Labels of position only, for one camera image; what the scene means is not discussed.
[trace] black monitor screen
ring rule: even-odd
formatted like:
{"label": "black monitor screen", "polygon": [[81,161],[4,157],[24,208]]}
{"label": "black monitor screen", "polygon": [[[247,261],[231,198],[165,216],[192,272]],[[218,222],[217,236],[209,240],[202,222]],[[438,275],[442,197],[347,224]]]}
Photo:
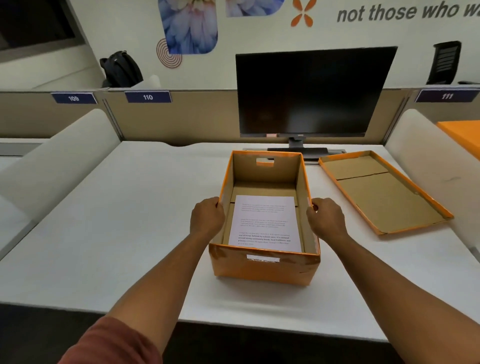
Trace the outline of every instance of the black monitor screen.
{"label": "black monitor screen", "polygon": [[240,134],[365,135],[396,50],[237,54]]}

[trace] forearm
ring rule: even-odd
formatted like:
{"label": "forearm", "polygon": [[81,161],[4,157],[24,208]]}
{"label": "forearm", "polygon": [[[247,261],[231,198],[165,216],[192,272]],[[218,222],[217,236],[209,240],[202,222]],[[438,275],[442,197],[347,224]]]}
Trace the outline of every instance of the forearm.
{"label": "forearm", "polygon": [[120,298],[108,316],[147,336],[162,353],[207,244],[207,238],[187,236]]}
{"label": "forearm", "polygon": [[350,237],[330,242],[407,363],[479,363],[480,325],[397,273]]}

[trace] backpack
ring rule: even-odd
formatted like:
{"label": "backpack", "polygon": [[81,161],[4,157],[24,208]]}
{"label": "backpack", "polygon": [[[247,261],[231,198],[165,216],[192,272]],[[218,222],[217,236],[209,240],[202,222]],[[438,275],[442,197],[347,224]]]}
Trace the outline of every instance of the backpack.
{"label": "backpack", "polygon": [[140,68],[125,50],[119,50],[100,60],[107,79],[102,87],[132,87],[144,80]]}

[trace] monitor base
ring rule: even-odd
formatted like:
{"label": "monitor base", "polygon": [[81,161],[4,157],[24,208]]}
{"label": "monitor base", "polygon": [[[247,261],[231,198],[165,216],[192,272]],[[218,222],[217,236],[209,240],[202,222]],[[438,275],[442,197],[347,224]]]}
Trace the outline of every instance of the monitor base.
{"label": "monitor base", "polygon": [[272,152],[302,153],[305,161],[318,161],[318,158],[330,155],[325,147],[305,148],[303,146],[304,140],[304,136],[291,136],[288,138],[288,148],[268,148],[267,150]]}

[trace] hand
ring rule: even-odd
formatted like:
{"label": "hand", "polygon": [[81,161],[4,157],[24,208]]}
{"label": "hand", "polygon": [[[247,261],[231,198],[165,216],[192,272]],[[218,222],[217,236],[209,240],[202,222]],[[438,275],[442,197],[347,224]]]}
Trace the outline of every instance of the hand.
{"label": "hand", "polygon": [[225,222],[223,206],[218,197],[207,198],[195,205],[190,218],[190,235],[212,240]]}
{"label": "hand", "polygon": [[326,243],[348,237],[345,216],[342,209],[331,198],[313,198],[312,203],[318,207],[307,209],[308,223],[312,231]]}

